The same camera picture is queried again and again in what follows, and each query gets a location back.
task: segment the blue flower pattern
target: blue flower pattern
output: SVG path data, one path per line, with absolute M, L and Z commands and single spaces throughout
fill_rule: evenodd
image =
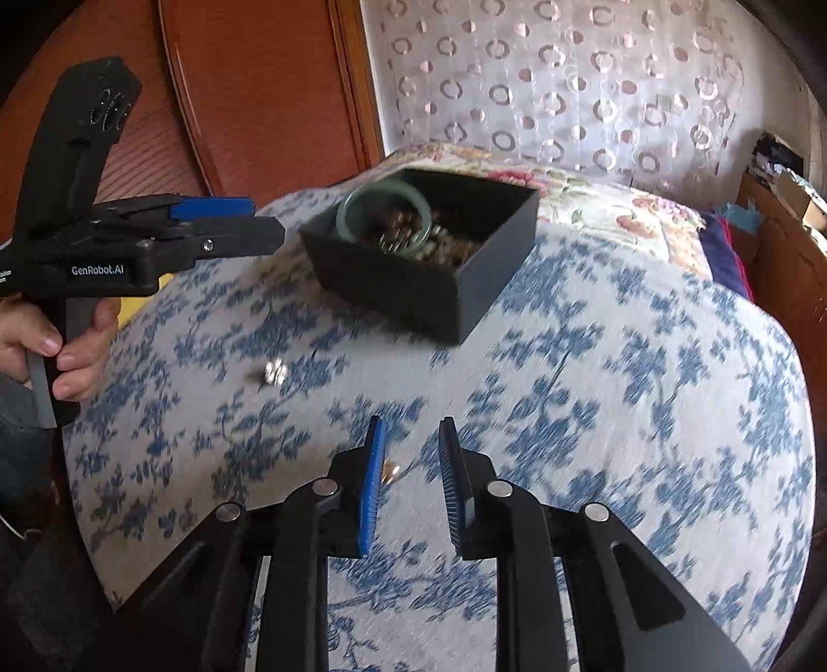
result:
M 493 669 L 495 566 L 455 557 L 439 482 L 435 430 L 453 415 L 467 448 L 541 501 L 611 506 L 765 670 L 801 585 L 815 477 L 804 379 L 777 324 L 714 283 L 549 225 L 466 343 L 438 347 L 315 281 L 296 228 L 341 194 L 266 208 L 288 229 L 273 257 L 176 276 L 120 333 L 102 391 L 65 431 L 113 604 L 218 503 L 281 501 L 379 413 L 402 470 L 382 488 L 370 557 L 330 563 L 331 669 Z M 275 357 L 287 380 L 262 386 Z

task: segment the open box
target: open box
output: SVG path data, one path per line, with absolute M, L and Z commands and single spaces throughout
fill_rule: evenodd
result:
M 382 252 L 341 240 L 338 205 L 307 222 L 300 234 L 316 277 L 326 290 L 378 310 L 443 343 L 462 343 L 534 247 L 537 191 L 518 185 L 435 170 L 405 169 L 384 179 L 407 182 L 432 210 L 451 213 L 451 233 L 483 243 L 459 268 Z M 354 201 L 349 218 L 377 218 L 407 205 L 372 194 Z

